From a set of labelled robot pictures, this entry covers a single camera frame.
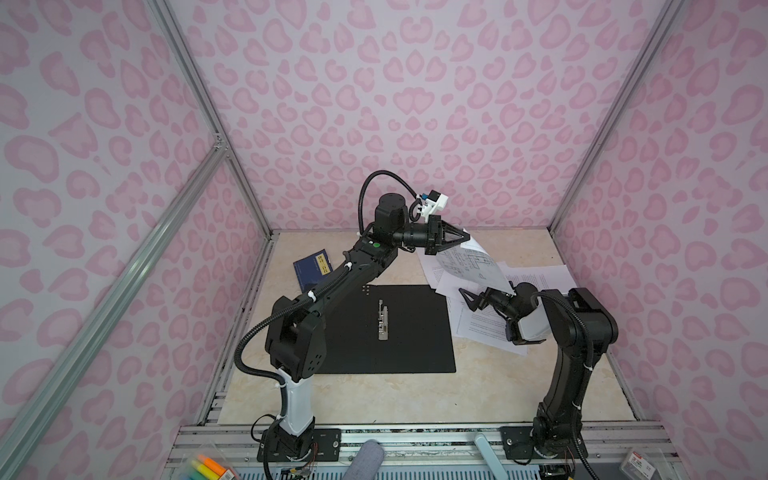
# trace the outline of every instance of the stack of paper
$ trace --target stack of paper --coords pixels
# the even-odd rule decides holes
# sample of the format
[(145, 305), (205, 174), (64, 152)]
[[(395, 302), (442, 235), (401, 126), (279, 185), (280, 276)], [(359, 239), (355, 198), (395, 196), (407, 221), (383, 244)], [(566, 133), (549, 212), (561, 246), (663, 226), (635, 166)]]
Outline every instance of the stack of paper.
[(458, 291), (463, 288), (481, 293), (487, 287), (513, 293), (509, 286), (520, 282), (536, 285), (540, 290), (557, 289), (565, 293), (576, 287), (565, 265), (519, 267), (496, 263), (472, 239), (435, 256), (425, 255), (419, 249), (419, 259), (430, 287), (445, 296), (453, 336), (465, 337), (508, 352), (525, 355), (526, 346), (507, 341), (506, 322), (488, 306), (472, 312)]

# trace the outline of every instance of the plastic case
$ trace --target plastic case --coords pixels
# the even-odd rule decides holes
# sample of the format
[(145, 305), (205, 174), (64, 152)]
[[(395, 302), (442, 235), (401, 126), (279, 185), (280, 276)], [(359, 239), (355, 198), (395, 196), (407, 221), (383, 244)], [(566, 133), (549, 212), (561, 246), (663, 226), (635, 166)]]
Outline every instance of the plastic case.
[(619, 469), (632, 480), (680, 480), (659, 449), (631, 449)]
[(240, 480), (227, 457), (213, 443), (184, 455), (171, 480)]

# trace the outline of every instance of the yellow label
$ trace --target yellow label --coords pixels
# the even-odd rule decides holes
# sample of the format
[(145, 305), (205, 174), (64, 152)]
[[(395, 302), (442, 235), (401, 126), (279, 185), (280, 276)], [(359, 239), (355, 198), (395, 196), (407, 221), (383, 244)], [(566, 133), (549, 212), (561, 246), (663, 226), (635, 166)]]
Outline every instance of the yellow label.
[(320, 267), (320, 273), (323, 275), (328, 275), (331, 273), (331, 269), (328, 266), (328, 263), (326, 262), (325, 256), (321, 253), (317, 257), (315, 257), (315, 260), (317, 260), (317, 266)]

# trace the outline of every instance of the yellow highlighter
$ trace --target yellow highlighter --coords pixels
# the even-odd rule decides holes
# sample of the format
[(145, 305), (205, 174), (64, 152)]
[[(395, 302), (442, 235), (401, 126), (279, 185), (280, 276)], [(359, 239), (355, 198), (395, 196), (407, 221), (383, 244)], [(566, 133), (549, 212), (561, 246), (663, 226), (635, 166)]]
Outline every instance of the yellow highlighter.
[(207, 466), (203, 465), (199, 461), (192, 458), (190, 460), (190, 464), (194, 467), (195, 470), (197, 470), (203, 477), (207, 478), (208, 480), (219, 480), (219, 477), (221, 475), (216, 475), (213, 470), (208, 468)]
[(222, 476), (227, 471), (226, 468), (214, 462), (213, 460), (211, 460), (210, 458), (206, 457), (203, 454), (199, 454), (197, 456), (197, 459), (200, 460), (203, 463), (203, 465), (210, 468), (213, 471), (213, 473), (215, 473), (216, 475)]

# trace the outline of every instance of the small metal piece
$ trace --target small metal piece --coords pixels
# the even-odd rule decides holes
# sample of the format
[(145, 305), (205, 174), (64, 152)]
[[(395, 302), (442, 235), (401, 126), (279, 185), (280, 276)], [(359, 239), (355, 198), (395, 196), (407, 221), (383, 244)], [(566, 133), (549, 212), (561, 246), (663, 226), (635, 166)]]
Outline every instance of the small metal piece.
[(389, 309), (379, 299), (379, 340), (389, 339)]

